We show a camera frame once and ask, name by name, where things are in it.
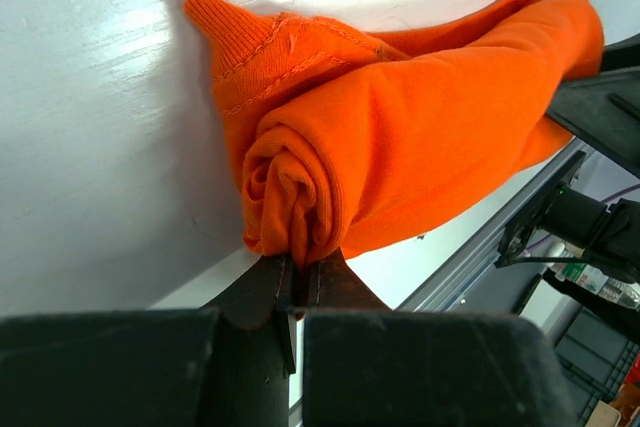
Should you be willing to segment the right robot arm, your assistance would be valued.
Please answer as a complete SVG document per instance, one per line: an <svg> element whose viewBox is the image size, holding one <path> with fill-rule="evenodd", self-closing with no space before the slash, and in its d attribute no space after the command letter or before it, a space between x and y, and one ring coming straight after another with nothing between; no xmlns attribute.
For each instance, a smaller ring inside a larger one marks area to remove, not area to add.
<svg viewBox="0 0 640 427"><path fill-rule="evenodd" d="M639 173L639 38L606 47L597 75L560 85L547 117L632 175ZM639 280L639 204L613 206L573 190L570 178L584 160L570 158L507 223L497 267L524 262L538 229L580 249L580 261L633 284Z"/></svg>

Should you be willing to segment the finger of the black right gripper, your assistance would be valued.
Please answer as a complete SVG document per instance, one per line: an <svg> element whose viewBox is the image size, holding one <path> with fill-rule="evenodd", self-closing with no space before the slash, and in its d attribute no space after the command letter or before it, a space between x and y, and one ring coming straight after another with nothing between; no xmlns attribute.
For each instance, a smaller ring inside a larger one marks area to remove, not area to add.
<svg viewBox="0 0 640 427"><path fill-rule="evenodd" d="M566 81L546 115L634 176L639 175L639 36L605 48L600 71Z"/></svg>

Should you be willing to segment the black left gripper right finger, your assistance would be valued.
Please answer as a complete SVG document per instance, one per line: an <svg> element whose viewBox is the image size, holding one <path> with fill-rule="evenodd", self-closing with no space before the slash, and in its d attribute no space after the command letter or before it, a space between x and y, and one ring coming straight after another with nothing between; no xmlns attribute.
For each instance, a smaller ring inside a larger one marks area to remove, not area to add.
<svg viewBox="0 0 640 427"><path fill-rule="evenodd" d="M513 315L388 309L340 252L308 270L306 426L572 426L554 349Z"/></svg>

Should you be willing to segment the orange t shirt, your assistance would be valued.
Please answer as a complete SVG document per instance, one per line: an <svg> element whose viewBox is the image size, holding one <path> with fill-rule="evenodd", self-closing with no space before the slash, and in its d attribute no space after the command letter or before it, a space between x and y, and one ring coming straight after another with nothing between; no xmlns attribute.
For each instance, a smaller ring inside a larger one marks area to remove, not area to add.
<svg viewBox="0 0 640 427"><path fill-rule="evenodd" d="M306 266L433 230L570 133L545 112L600 67L590 0L498 0L457 21L363 32L186 0L254 253Z"/></svg>

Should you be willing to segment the aluminium rail frame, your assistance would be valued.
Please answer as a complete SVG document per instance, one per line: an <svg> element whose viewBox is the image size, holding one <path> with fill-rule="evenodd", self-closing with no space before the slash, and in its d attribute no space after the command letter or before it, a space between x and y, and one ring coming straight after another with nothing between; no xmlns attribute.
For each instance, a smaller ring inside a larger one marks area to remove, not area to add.
<svg viewBox="0 0 640 427"><path fill-rule="evenodd" d="M574 140L552 160L522 173L507 185L514 193L434 274L420 284L399 311L507 313L536 275L534 265L497 269L498 247L505 227L553 180L576 173L593 149Z"/></svg>

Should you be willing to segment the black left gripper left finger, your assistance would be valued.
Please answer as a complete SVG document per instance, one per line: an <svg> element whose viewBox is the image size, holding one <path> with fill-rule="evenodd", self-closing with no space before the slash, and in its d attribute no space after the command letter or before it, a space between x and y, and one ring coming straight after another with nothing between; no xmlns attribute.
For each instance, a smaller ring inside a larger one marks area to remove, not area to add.
<svg viewBox="0 0 640 427"><path fill-rule="evenodd" d="M294 273L264 257L198 309L6 318L5 426L284 426Z"/></svg>

